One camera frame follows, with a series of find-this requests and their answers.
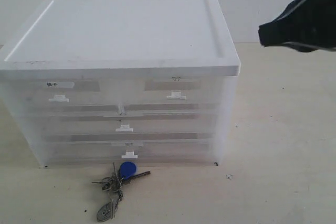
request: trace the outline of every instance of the storage cabinet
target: storage cabinet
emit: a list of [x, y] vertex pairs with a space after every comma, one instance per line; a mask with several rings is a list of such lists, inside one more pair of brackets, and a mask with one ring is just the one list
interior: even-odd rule
[[223, 158], [240, 61], [217, 0], [45, 0], [0, 60], [41, 166]]

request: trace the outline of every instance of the white lid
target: white lid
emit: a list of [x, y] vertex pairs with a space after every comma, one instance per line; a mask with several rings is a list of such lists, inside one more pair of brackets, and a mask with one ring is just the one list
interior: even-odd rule
[[90, 78], [102, 69], [234, 76], [240, 66], [218, 0], [46, 0], [0, 60], [0, 70], [16, 70], [2, 71], [10, 79], [49, 78], [50, 70]]

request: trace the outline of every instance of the keys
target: keys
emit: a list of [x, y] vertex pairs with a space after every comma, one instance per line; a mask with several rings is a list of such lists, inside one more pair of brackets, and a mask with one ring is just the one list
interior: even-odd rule
[[113, 173], [111, 174], [110, 177], [103, 178], [99, 182], [92, 182], [95, 184], [102, 185], [102, 190], [107, 191], [110, 197], [110, 202], [102, 206], [97, 212], [98, 222], [104, 222], [109, 219], [115, 218], [116, 216], [115, 212], [118, 210], [118, 204], [119, 202], [123, 200], [123, 192], [121, 190], [123, 185], [129, 184], [132, 180], [147, 176], [151, 173], [150, 171], [147, 171], [144, 173], [139, 173], [137, 175], [131, 176], [131, 174], [134, 174], [135, 171], [136, 171], [136, 167], [135, 167], [135, 170], [133, 167], [132, 170], [129, 171], [129, 173], [125, 170], [123, 170], [122, 172], [119, 170], [117, 173], [116, 166], [113, 163]]

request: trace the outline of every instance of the drawer handle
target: drawer handle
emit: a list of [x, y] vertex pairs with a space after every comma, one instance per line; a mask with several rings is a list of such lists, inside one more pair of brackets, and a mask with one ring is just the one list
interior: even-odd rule
[[138, 156], [134, 152], [126, 151], [125, 155], [121, 155], [121, 158], [138, 158]]
[[70, 102], [69, 98], [66, 98], [64, 94], [55, 94], [53, 98], [48, 99], [49, 102]]
[[171, 95], [167, 95], [167, 99], [170, 100], [187, 100], [185, 95], [182, 95], [181, 91], [172, 91]]
[[121, 124], [120, 128], [117, 128], [115, 131], [120, 132], [120, 131], [128, 131], [128, 132], [133, 132], [133, 128], [130, 128], [129, 124]]

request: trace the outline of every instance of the floor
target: floor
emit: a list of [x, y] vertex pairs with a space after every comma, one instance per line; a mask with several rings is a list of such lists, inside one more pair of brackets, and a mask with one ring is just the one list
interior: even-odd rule
[[[124, 187], [113, 223], [335, 223], [336, 55], [258, 44], [237, 50], [242, 68], [224, 163], [151, 167]], [[0, 134], [1, 224], [96, 223], [107, 197], [91, 181], [111, 166], [40, 169], [3, 105]]]

